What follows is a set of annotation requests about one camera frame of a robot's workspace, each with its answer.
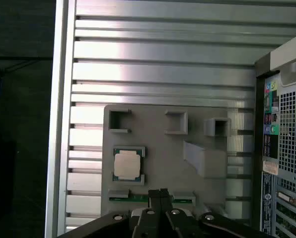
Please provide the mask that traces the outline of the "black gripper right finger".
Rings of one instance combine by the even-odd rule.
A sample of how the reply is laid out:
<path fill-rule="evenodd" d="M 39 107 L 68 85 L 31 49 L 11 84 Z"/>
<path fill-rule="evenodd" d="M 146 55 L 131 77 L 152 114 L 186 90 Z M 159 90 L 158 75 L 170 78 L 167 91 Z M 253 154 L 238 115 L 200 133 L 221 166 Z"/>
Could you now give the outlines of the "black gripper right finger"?
<path fill-rule="evenodd" d="M 160 189 L 162 215 L 169 223 L 167 234 L 175 238 L 269 238 L 270 235 L 217 213 L 207 212 L 195 218 L 183 209 L 174 208 L 166 188 Z"/>

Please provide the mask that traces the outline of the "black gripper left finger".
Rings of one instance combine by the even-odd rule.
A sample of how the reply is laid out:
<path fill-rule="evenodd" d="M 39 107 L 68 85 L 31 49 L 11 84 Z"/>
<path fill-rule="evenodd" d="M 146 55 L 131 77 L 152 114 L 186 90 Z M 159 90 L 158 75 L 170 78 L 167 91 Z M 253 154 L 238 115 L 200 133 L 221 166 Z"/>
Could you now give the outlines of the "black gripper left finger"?
<path fill-rule="evenodd" d="M 155 238 L 161 218 L 162 189 L 148 191 L 148 207 L 117 211 L 88 222 L 60 238 Z"/>

